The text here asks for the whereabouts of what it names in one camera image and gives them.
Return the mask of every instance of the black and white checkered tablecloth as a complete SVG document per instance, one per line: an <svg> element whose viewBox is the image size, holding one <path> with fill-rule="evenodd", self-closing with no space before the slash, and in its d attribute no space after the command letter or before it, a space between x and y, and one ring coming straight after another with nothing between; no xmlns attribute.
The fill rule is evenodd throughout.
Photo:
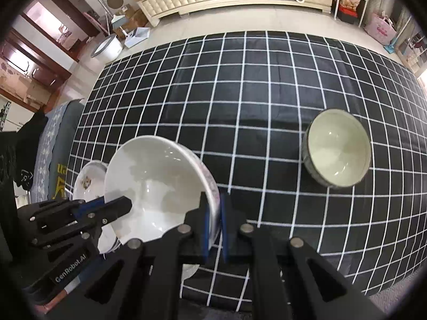
<svg viewBox="0 0 427 320"><path fill-rule="evenodd" d="M301 163L305 129L332 107L360 119L372 141L366 178L344 190L320 186ZM304 238L369 295L426 258L426 108L406 68L352 44L265 31L185 39L105 67L66 189L88 161L109 162L127 140L166 137L200 156L251 223ZM220 251L221 238L182 296L247 310L247 266L225 266Z"/></svg>

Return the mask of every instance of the red item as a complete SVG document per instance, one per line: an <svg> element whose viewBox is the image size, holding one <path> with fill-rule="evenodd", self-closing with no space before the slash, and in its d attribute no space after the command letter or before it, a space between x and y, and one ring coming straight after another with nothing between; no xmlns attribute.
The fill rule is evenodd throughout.
<svg viewBox="0 0 427 320"><path fill-rule="evenodd" d="M351 17L357 18L357 13L353 10L349 10L348 8L344 8L343 6L339 5L338 9L343 12L344 14L350 15Z"/></svg>

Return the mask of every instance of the bowl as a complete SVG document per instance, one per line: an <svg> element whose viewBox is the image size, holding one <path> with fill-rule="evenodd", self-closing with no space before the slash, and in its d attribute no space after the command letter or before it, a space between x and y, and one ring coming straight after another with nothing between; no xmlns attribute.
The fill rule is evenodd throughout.
<svg viewBox="0 0 427 320"><path fill-rule="evenodd" d="M214 178L189 149L163 137L144 135L123 144L105 177L105 201L127 196L132 209L111 223L122 244L131 238L151 241L184 222L199 207L204 191L210 209L209 248L219 230L219 191ZM183 278L195 273L183 266Z"/></svg>
<svg viewBox="0 0 427 320"><path fill-rule="evenodd" d="M344 188L362 181L371 164L371 143L363 125L350 113L319 113L302 142L304 165L320 184Z"/></svg>
<svg viewBox="0 0 427 320"><path fill-rule="evenodd" d="M74 184L73 200L86 202L104 196L104 181L107 167L99 160L89 161L80 171ZM110 224L102 227L98 241L100 254L106 254L118 247L117 237Z"/></svg>
<svg viewBox="0 0 427 320"><path fill-rule="evenodd" d="M88 162L74 183L73 199L86 202L104 196L104 180L107 167L98 160Z"/></svg>

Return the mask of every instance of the tiled floor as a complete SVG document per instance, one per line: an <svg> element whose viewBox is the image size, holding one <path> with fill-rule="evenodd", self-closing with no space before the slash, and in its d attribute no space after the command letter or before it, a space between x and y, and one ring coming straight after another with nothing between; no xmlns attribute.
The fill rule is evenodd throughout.
<svg viewBox="0 0 427 320"><path fill-rule="evenodd" d="M235 6L194 12L180 17L170 15L151 29L149 39L124 50L120 58L160 44L189 37L233 31L289 31L329 37L368 48L399 61L396 54L388 54L380 43L363 29L334 20L320 11L291 6ZM102 39L97 36L81 55L80 62L68 80L59 103L73 98L86 98L104 68L96 58L90 57L95 45Z"/></svg>

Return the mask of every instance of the black cloth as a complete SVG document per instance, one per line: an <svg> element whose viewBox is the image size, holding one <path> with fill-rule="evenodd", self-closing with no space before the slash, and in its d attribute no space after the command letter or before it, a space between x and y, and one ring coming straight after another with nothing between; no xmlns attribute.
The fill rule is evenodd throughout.
<svg viewBox="0 0 427 320"><path fill-rule="evenodd" d="M10 262L22 251L13 176L16 132L0 132L0 261Z"/></svg>
<svg viewBox="0 0 427 320"><path fill-rule="evenodd" d="M22 186L24 190L30 190L33 185L38 140L47 123L48 118L40 109L17 133L14 178L16 185Z"/></svg>

